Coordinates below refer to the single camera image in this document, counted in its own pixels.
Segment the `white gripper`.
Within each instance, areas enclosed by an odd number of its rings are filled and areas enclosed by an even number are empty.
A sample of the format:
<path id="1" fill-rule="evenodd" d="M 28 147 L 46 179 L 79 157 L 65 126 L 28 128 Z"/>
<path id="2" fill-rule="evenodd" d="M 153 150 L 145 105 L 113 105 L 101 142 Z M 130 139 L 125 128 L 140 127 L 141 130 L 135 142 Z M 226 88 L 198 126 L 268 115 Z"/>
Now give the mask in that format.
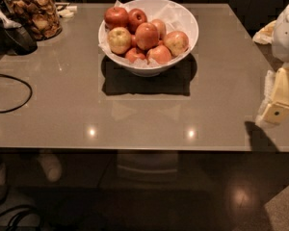
<path id="1" fill-rule="evenodd" d="M 272 52 L 284 64 L 265 77 L 264 99 L 255 120 L 262 128 L 277 126 L 289 116 L 289 4 L 276 20 Z"/>

